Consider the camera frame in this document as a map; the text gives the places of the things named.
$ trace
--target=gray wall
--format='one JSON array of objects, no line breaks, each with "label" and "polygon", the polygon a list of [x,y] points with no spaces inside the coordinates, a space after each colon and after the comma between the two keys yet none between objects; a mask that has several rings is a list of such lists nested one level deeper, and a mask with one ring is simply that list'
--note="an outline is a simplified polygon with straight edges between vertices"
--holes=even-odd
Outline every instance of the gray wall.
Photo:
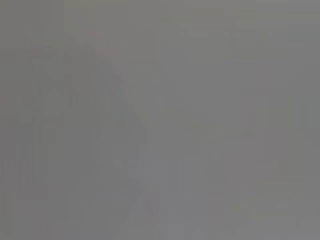
[{"label": "gray wall", "polygon": [[[28,187],[11,183],[22,173],[3,171],[7,239],[319,238],[320,3],[32,2],[0,8],[1,51],[54,35],[58,46],[69,39],[64,48],[77,52],[79,65],[59,75],[70,62],[61,64],[59,54],[50,62],[56,49],[34,56],[47,91],[37,101],[24,64],[35,48],[1,57],[1,164],[10,165],[7,156],[34,163],[27,165],[34,173],[25,170],[24,178],[33,176]],[[83,61],[94,53],[100,60]],[[121,83],[125,110],[106,107],[107,88],[86,81],[101,61],[114,75],[99,76]],[[101,114],[107,108],[118,109],[127,127],[106,121],[114,116]],[[14,146],[28,146],[33,135],[38,156],[17,155]]]}]

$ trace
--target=gray background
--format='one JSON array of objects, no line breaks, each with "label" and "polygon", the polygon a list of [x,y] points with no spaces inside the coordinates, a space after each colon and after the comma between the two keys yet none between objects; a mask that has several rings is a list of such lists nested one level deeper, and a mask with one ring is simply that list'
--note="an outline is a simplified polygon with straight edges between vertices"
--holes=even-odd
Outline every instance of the gray background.
[{"label": "gray background", "polygon": [[[319,239],[319,12],[309,0],[1,3],[3,239]],[[67,75],[61,46],[78,66]],[[86,80],[97,74],[121,83],[125,110]],[[105,104],[129,127],[103,125],[119,122]]]}]

